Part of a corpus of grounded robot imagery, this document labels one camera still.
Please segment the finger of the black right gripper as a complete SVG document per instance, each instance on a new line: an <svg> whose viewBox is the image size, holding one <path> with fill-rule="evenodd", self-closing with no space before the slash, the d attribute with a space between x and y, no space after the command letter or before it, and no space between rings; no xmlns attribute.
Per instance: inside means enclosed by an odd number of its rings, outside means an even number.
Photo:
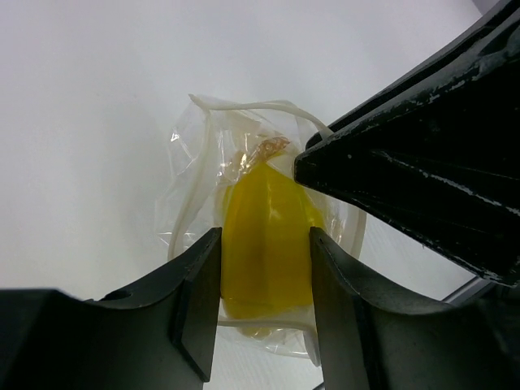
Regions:
<svg viewBox="0 0 520 390"><path fill-rule="evenodd" d="M331 130L296 158L299 184L518 284L518 2L498 2Z"/></svg>

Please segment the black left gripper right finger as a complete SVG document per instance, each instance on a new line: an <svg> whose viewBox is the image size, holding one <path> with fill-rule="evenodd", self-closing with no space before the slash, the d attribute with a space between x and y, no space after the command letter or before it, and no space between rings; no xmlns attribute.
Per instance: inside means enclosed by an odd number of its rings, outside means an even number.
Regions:
<svg viewBox="0 0 520 390"><path fill-rule="evenodd" d="M387 279L310 230L312 290L327 389L516 389L519 302L460 305Z"/></svg>

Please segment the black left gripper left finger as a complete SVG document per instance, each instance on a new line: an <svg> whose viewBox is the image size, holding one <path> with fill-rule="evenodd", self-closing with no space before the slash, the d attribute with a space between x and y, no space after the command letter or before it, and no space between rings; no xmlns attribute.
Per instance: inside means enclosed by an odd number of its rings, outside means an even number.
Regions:
<svg viewBox="0 0 520 390"><path fill-rule="evenodd" d="M220 301L221 231L101 300L1 292L4 389L200 389Z"/></svg>

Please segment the yellow fake food slice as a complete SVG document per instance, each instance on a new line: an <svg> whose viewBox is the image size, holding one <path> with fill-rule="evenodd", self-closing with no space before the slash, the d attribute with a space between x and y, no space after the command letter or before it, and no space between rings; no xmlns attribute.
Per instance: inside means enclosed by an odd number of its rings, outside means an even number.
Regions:
<svg viewBox="0 0 520 390"><path fill-rule="evenodd" d="M311 306L309 232L323 213L294 180L261 162L225 193L221 297L230 319Z"/></svg>

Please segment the clear zip top bag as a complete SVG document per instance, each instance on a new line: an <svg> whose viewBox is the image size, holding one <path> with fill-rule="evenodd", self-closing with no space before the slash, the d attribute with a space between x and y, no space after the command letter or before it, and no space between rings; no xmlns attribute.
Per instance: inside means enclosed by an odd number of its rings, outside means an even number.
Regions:
<svg viewBox="0 0 520 390"><path fill-rule="evenodd" d="M238 103L192 96L173 127L167 147L171 183L155 206L155 229L168 246L168 257L182 254L211 228L223 235L225 193L259 163L295 181L294 161L307 141L330 135L323 122L288 101ZM366 213L301 187L323 213L320 228L358 256ZM220 290L218 324L228 335L270 353L321 363L314 303L276 316L234 320L226 315Z"/></svg>

